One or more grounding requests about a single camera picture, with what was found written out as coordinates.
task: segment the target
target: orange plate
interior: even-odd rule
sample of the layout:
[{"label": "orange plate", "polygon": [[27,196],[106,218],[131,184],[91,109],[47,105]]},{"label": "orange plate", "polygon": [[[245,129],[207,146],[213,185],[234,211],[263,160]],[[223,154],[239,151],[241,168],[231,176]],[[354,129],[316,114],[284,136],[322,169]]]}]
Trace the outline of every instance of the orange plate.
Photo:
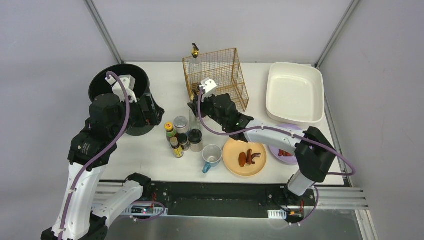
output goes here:
[{"label": "orange plate", "polygon": [[[256,164],[239,165],[239,155],[242,152],[248,154],[248,150],[252,149],[252,154],[260,153],[260,157],[255,157]],[[258,174],[265,167],[267,163],[267,152],[264,145],[255,142],[244,142],[229,139],[222,151],[222,159],[225,166],[233,173],[242,177],[251,177]]]}]

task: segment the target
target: small bottle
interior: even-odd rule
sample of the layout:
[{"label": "small bottle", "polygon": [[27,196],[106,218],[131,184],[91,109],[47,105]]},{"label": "small bottle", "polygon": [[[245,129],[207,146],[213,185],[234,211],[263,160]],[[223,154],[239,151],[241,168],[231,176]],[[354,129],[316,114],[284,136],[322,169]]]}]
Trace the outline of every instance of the small bottle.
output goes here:
[{"label": "small bottle", "polygon": [[166,138],[168,139],[168,142],[171,141],[172,137],[178,137],[178,133],[175,130],[172,122],[165,123],[165,130],[166,130]]},{"label": "small bottle", "polygon": [[181,144],[178,142],[177,138],[174,136],[171,137],[170,143],[173,150],[173,155],[176,158],[181,158],[184,155],[184,151],[183,151],[183,148],[181,147]]},{"label": "small bottle", "polygon": [[190,130],[189,121],[185,116],[177,116],[173,120],[173,125],[175,126],[176,132],[180,134],[187,134]]},{"label": "small bottle", "polygon": [[188,141],[193,152],[199,153],[203,150],[202,132],[199,129],[193,129],[188,133]]},{"label": "small bottle", "polygon": [[188,151],[190,149],[190,143],[187,135],[185,134],[178,134],[178,142],[181,144],[182,150]]}]

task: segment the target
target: robotic arm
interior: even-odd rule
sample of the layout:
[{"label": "robotic arm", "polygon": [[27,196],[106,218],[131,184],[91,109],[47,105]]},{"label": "robotic arm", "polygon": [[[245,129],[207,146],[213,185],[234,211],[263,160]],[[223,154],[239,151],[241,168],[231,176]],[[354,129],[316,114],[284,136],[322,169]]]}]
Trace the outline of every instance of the robotic arm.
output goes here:
[{"label": "robotic arm", "polygon": [[336,156],[324,148],[293,137],[295,134],[303,136],[333,149],[318,128],[310,126],[308,130],[302,131],[270,126],[238,112],[229,94],[214,95],[217,85],[213,80],[207,78],[201,81],[199,87],[203,89],[201,99],[196,95],[188,104],[196,117],[210,117],[222,126],[225,133],[239,132],[229,135],[234,140],[275,146],[297,158],[299,170],[283,190],[289,204],[299,200],[314,183],[322,183],[325,180]]},{"label": "robotic arm", "polygon": [[[156,104],[151,93],[142,96],[130,89],[134,78],[130,75],[119,77],[129,95],[129,109],[125,109],[123,90],[111,77],[106,81],[111,85],[113,93],[97,96],[89,107],[90,117],[85,127],[71,141],[69,150],[69,177],[65,197],[56,223],[45,230],[42,240],[102,240],[113,221],[131,203],[141,197],[150,196],[151,179],[138,173],[127,177],[123,187],[101,206],[92,210],[97,185],[111,154],[117,149],[114,144],[110,150],[89,165],[78,178],[80,170],[118,135],[123,127],[125,112],[129,111],[126,131],[132,134],[141,133],[141,128],[157,126],[162,121],[165,111]],[[64,211],[67,214],[62,227]]]}]

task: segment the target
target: glass jar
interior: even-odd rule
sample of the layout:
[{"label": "glass jar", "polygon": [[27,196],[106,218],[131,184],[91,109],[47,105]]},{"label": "glass jar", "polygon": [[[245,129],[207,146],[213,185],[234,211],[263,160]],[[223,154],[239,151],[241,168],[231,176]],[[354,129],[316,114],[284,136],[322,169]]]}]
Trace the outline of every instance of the glass jar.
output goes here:
[{"label": "glass jar", "polygon": [[187,134],[190,130],[189,121],[185,116],[177,116],[173,120],[173,125],[178,134]]},{"label": "glass jar", "polygon": [[200,119],[196,117],[195,113],[191,109],[188,110],[188,119],[190,121],[190,130],[202,130],[202,123],[200,122]]},{"label": "glass jar", "polygon": [[190,149],[189,138],[185,134],[179,134],[178,137],[179,144],[181,144],[182,150],[188,151]]},{"label": "glass jar", "polygon": [[202,131],[193,129],[188,133],[188,141],[193,152],[199,153],[203,150]]}]

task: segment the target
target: mug handle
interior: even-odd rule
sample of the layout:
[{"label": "mug handle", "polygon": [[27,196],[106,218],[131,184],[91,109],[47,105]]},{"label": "mug handle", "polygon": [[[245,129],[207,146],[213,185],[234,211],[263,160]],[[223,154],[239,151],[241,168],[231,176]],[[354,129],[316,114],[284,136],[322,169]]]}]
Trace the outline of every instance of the mug handle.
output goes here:
[{"label": "mug handle", "polygon": [[203,173],[204,174],[207,173],[209,171],[209,169],[211,169],[211,164],[209,162],[207,162],[207,163],[204,164]]}]

